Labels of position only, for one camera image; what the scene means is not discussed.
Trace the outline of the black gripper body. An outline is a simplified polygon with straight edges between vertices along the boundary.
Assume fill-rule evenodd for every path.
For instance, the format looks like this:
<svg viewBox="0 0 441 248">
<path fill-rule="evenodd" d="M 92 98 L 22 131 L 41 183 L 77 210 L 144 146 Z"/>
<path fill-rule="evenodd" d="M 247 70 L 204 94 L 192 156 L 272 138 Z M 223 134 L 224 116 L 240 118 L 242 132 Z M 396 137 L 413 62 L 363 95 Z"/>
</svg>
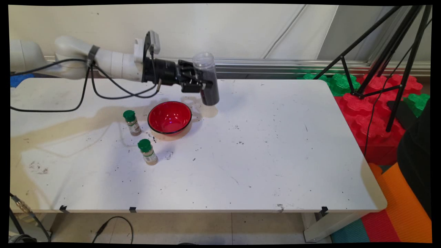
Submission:
<svg viewBox="0 0 441 248">
<path fill-rule="evenodd" d="M 142 62 L 142 82 L 153 82 L 172 86 L 180 84 L 178 79 L 178 66 L 173 61 L 144 58 Z"/>
</svg>

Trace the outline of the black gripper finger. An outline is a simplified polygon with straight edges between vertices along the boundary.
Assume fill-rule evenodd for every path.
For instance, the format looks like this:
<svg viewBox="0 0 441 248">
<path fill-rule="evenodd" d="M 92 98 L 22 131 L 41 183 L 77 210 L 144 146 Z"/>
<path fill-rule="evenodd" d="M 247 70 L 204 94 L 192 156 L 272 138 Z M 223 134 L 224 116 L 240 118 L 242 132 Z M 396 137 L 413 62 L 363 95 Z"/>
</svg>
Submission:
<svg viewBox="0 0 441 248">
<path fill-rule="evenodd" d="M 207 80 L 183 80 L 181 81 L 182 93 L 200 93 L 205 89 Z"/>
<path fill-rule="evenodd" d="M 192 63 L 189 61 L 178 60 L 177 63 L 177 78 L 178 79 L 192 79 L 195 77 L 195 70 Z"/>
</svg>

